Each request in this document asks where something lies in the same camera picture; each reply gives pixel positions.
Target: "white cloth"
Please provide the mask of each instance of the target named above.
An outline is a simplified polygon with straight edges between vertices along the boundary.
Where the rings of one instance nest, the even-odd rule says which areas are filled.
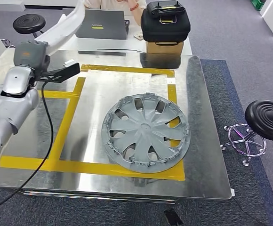
[[[140,8],[146,8],[146,0],[137,0]],[[104,10],[124,11],[125,16],[131,16],[131,12],[126,1],[118,2],[117,0],[84,0],[88,8],[100,8]]]

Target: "black case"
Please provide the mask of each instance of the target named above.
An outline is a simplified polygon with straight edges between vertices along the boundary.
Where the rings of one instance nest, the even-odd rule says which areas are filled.
[[[172,20],[173,23],[163,23]],[[185,41],[191,30],[187,13],[152,18],[146,8],[143,12],[141,27],[144,40],[148,42]]]
[[[185,9],[179,1],[153,1],[147,5],[148,12],[152,18],[183,14]]]

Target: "chrome stool base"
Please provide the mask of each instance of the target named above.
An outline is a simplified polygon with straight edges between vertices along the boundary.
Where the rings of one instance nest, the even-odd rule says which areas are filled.
[[[241,131],[237,130],[237,128],[241,128],[241,129],[246,129],[246,134],[242,134]],[[227,146],[232,146],[234,149],[235,149],[236,151],[237,151],[240,154],[242,155],[245,155],[247,156],[247,160],[244,160],[242,161],[242,163],[244,166],[249,166],[250,161],[252,157],[258,157],[258,156],[261,156],[262,154],[265,154],[265,149],[266,149],[266,141],[265,140],[265,138],[259,136],[255,132],[253,132],[249,125],[247,124],[236,124],[234,126],[225,126],[224,130],[228,131],[228,132],[228,141],[226,144],[224,145],[220,145],[220,147],[222,148],[222,151],[225,150],[225,148]],[[234,137],[233,137],[232,132],[235,133],[238,139],[235,140]],[[255,142],[253,139],[254,137],[260,137],[262,144],[259,144]],[[244,144],[245,145],[245,150],[243,148],[240,148],[240,147],[237,147],[236,144]],[[259,147],[259,153],[251,153],[251,150],[250,148],[250,145],[254,145],[256,147]]]
[[[1,39],[1,41],[6,48],[15,48],[15,46],[12,45],[11,42],[8,39]]]

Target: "person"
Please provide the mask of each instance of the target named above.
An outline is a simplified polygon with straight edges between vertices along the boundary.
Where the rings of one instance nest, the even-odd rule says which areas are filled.
[[[124,11],[125,16],[133,16],[139,26],[146,5],[146,0],[84,0],[86,8]]]

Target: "hubcap center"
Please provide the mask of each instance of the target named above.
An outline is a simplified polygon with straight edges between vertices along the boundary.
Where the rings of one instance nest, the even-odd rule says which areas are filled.
[[[151,126],[146,124],[146,123],[143,123],[141,124],[141,128],[145,130],[145,131],[150,131],[151,130]]]

